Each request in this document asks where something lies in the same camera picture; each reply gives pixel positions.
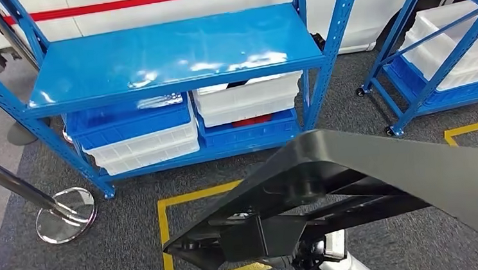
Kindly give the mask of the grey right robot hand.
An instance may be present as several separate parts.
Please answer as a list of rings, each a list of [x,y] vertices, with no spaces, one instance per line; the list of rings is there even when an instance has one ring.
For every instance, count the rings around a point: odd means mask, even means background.
[[[274,268],[289,268],[292,267],[293,255],[288,256],[274,256],[274,257],[265,257],[262,259],[257,259],[256,262],[259,262],[263,265],[267,265]]]

